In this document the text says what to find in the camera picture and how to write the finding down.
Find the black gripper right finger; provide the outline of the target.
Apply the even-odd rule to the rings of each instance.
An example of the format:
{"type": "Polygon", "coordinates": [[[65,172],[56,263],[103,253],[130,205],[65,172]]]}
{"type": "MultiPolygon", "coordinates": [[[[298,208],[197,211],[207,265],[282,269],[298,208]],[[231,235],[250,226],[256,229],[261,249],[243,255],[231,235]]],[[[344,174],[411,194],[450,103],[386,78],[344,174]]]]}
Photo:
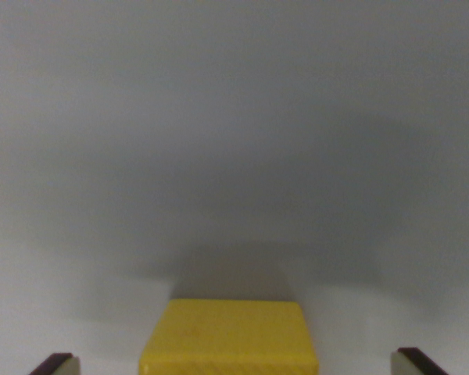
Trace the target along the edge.
{"type": "Polygon", "coordinates": [[[448,375],[417,347],[398,348],[390,355],[391,375],[448,375]]]}

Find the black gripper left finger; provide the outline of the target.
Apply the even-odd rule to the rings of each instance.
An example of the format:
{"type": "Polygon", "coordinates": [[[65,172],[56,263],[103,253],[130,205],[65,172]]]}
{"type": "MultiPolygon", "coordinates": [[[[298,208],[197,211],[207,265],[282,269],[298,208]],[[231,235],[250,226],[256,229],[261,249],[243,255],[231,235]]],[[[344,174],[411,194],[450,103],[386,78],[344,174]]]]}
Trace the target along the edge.
{"type": "Polygon", "coordinates": [[[80,375],[80,359],[72,353],[52,353],[30,375],[80,375]]]}

